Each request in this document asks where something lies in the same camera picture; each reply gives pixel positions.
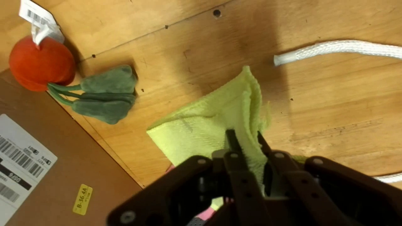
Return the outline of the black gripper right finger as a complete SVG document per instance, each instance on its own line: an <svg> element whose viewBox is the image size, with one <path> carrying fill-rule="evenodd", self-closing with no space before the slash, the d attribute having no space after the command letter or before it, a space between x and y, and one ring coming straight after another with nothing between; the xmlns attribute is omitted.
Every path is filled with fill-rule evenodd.
<svg viewBox="0 0 402 226"><path fill-rule="evenodd" d="M263 186L275 226L345 226L347 220L305 166L283 151L272 151L261 134L267 159Z"/></svg>

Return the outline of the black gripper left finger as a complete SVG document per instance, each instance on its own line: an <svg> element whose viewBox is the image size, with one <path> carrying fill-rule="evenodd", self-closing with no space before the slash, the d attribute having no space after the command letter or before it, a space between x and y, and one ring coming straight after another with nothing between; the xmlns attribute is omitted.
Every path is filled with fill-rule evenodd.
<svg viewBox="0 0 402 226"><path fill-rule="evenodd" d="M268 226L265 200L253 174L248 170L244 155L233 130L224 132L227 153L223 156L227 171L231 200L227 209L234 226Z"/></svg>

